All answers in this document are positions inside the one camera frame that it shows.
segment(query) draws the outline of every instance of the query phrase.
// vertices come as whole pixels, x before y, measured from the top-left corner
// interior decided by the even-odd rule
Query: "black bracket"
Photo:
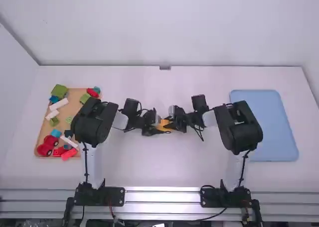
[[[234,191],[228,192],[223,181],[220,188],[202,186],[200,188],[200,205],[203,208],[240,208],[242,212],[242,224],[245,227],[262,227],[262,217],[258,200],[252,200],[250,190],[240,186]],[[255,221],[251,221],[248,208],[252,208]]]
[[[200,205],[203,208],[248,208],[251,205],[250,190],[238,187],[228,192],[222,188],[201,188]]]
[[[74,205],[76,206],[112,206],[121,207],[125,202],[123,187],[106,187],[93,189],[89,183],[79,184],[75,190]]]

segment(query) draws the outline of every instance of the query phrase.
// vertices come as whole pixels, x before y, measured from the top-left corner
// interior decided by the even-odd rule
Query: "blue mat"
[[[296,161],[299,152],[285,108],[275,90],[233,90],[230,101],[245,100],[264,134],[257,149],[249,155],[251,161]]]

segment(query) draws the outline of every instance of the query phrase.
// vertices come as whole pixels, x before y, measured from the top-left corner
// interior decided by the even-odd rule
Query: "aluminum rail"
[[[220,212],[221,208],[202,208],[199,188],[126,187],[125,204],[113,207],[125,220],[191,221]],[[74,190],[0,189],[0,218],[62,218],[66,199]],[[252,192],[258,199],[264,221],[319,222],[319,193]],[[76,206],[72,218],[80,219],[82,207]],[[108,207],[86,207],[86,219],[111,219]],[[212,221],[240,221],[240,209],[229,208]]]

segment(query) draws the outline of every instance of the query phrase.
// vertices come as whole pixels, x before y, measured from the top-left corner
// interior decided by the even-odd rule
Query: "white wall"
[[[0,23],[0,164],[11,146],[37,67],[35,61]]]
[[[41,64],[303,65],[319,101],[318,0],[0,0]]]

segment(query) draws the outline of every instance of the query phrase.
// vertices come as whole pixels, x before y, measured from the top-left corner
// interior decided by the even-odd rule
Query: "yellow object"
[[[164,126],[171,123],[171,121],[169,120],[166,120],[166,119],[161,119],[160,120],[160,124],[158,124],[156,126],[156,129],[157,130],[160,130],[160,131],[173,131],[173,129],[170,129],[170,128],[165,128]]]

